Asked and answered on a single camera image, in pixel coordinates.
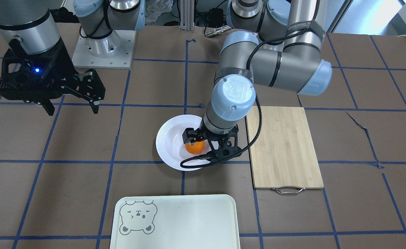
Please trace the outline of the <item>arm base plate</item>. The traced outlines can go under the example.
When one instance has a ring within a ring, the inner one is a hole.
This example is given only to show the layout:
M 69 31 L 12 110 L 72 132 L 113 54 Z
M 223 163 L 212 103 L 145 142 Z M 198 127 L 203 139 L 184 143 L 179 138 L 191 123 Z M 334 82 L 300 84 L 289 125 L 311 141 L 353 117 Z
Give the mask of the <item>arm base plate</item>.
M 135 30 L 114 30 L 102 39 L 79 37 L 72 62 L 75 68 L 130 69 Z

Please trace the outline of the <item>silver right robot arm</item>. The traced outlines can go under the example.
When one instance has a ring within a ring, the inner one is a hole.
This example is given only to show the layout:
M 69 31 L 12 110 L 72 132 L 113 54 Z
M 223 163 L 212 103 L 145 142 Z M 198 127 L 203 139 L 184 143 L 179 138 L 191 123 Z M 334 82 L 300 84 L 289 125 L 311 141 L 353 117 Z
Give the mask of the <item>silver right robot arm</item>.
M 8 44 L 2 58 L 0 96 L 35 103 L 54 115 L 52 99 L 73 95 L 97 114 L 105 86 L 96 67 L 130 67 L 135 32 L 145 26 L 144 0 L 75 0 L 78 48 L 92 69 L 76 71 L 51 10 L 35 0 L 0 0 L 0 34 Z

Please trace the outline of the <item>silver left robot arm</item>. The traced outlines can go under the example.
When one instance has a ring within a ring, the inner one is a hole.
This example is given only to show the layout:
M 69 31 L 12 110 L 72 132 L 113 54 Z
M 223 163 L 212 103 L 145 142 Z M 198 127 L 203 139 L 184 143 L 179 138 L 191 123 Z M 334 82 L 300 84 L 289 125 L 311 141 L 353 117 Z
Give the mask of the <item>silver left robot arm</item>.
M 318 96 L 332 77 L 331 63 L 321 59 L 326 0 L 230 0 L 230 33 L 220 51 L 214 88 L 198 129 L 187 128 L 184 144 L 208 141 L 210 151 L 183 160 L 186 169 L 212 166 L 240 156 L 238 121 L 259 100 L 255 85 Z

